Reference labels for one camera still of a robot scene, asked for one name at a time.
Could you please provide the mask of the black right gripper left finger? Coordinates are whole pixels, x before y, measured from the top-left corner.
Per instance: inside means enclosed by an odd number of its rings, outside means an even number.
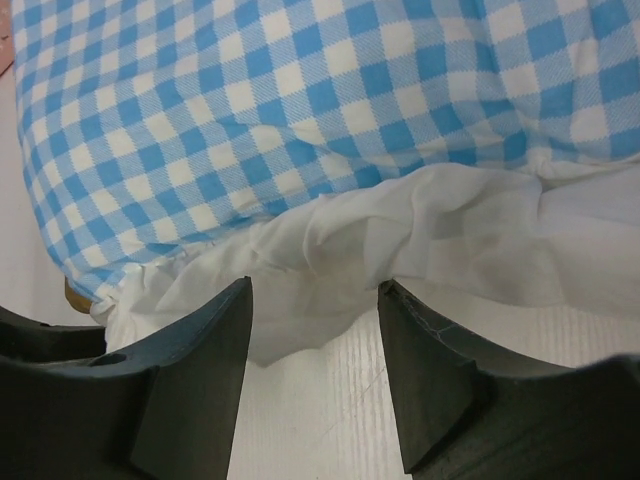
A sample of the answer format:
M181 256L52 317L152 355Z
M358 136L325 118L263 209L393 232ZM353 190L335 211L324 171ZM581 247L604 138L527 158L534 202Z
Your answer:
M1 313L5 479L223 479L252 328L248 278L117 351L100 327Z

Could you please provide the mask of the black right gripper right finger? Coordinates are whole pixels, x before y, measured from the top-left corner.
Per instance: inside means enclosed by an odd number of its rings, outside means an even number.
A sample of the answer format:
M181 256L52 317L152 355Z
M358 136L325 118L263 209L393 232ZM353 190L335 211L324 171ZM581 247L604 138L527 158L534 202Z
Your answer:
M395 281L378 314L404 470L415 479L635 479L639 359L567 368L485 339Z

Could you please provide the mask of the wooden pet bed frame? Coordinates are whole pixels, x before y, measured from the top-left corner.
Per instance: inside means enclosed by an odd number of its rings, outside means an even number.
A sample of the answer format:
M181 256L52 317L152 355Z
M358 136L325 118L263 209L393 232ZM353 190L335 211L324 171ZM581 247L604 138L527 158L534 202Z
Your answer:
M93 302L76 292L67 278L64 279L64 295L72 309L86 315L90 313Z

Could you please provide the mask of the blue gingham mattress pad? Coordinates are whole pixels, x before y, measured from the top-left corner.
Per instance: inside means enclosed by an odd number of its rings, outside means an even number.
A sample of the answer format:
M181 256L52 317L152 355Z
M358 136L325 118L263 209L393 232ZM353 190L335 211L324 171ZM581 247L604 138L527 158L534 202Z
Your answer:
M639 313L635 1L16 1L46 250L109 350L253 282L251 358L393 278Z

